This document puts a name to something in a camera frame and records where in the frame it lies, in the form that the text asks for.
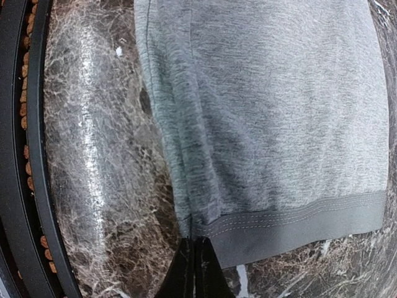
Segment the black front rail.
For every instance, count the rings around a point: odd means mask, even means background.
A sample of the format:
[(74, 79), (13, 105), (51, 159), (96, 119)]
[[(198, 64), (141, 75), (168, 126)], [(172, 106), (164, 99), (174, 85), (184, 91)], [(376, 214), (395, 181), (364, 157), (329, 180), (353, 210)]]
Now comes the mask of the black front rail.
[(80, 297), (51, 195), (44, 65), (51, 1), (1, 2), (1, 279), (11, 297)]

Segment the grey underwear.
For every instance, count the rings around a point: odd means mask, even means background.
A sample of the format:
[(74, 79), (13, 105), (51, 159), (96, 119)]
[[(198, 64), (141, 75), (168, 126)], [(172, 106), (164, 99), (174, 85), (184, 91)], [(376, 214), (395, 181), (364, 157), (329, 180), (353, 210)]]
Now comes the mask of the grey underwear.
[(184, 236), (222, 268), (378, 230), (389, 110), (367, 1), (135, 1)]

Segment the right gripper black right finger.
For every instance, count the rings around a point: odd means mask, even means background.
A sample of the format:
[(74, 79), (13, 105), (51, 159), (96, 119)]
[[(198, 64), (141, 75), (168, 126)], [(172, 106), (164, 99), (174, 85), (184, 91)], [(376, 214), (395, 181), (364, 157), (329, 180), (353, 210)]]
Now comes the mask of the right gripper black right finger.
[(209, 238), (195, 240), (195, 296), (198, 298), (234, 298)]

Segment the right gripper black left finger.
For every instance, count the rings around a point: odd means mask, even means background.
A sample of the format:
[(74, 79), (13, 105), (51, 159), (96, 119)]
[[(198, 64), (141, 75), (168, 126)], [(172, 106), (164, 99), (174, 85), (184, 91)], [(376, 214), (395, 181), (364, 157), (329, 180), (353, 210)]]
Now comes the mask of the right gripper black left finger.
[(194, 243), (182, 238), (155, 298), (193, 298)]

